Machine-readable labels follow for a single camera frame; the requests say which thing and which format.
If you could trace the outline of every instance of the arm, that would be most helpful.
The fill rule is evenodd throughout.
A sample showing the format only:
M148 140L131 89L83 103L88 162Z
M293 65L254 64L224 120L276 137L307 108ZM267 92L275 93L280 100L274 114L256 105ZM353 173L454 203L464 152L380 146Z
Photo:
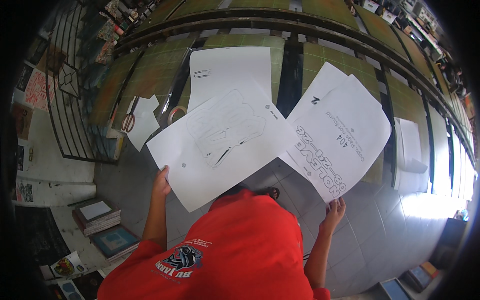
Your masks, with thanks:
M312 289L325 287L328 250L330 249L335 227L342 219L346 208L342 197L340 197L339 202L340 204L333 200L329 204L330 207L327 206L325 208L325 220L320 223L317 240L303 269Z
M142 240L151 240L167 250L167 220L165 217L165 201L171 188L165 179L168 166L158 171L153 182L150 208L148 209Z

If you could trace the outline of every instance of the red t-shirt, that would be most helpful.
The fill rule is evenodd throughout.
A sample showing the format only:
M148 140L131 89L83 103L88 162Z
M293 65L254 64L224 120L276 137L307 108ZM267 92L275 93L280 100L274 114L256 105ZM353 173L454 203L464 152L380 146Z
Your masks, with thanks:
M295 216L245 189L215 201L185 241L142 241L102 282L98 299L330 299L303 272Z

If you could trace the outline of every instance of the red scissors handle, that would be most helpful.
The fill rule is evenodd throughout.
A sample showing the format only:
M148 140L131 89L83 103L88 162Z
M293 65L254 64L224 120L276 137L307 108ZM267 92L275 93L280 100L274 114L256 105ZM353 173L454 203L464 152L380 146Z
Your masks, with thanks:
M126 132L130 132L135 125L135 116L134 115L126 115L121 123L121 129Z

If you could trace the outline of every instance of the scissors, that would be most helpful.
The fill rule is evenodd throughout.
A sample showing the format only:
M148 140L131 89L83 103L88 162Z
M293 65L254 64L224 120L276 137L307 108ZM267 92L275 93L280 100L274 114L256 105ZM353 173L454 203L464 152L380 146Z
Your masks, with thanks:
M139 98L140 96L135 96L135 98L133 99L132 109L130 109L130 112L123 118L123 121L121 123L121 129L125 132L132 131L133 126L135 125L135 116L133 115L133 111L138 104Z

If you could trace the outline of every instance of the human hand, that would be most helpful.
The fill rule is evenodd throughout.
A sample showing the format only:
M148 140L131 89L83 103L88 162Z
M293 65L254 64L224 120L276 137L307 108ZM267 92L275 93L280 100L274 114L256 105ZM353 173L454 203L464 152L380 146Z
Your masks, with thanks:
M338 200L332 200L329 205L325 207L326 216L325 220L320 223L319 233L332 235L335 227L338 225L340 220L343 218L346 208L345 201L340 197Z
M168 172L168 166L165 166L163 170L159 170L156 173L155 180L153 181L153 188L152 188L152 198L153 197L166 197L168 193L171 191L171 187L165 178L165 175Z

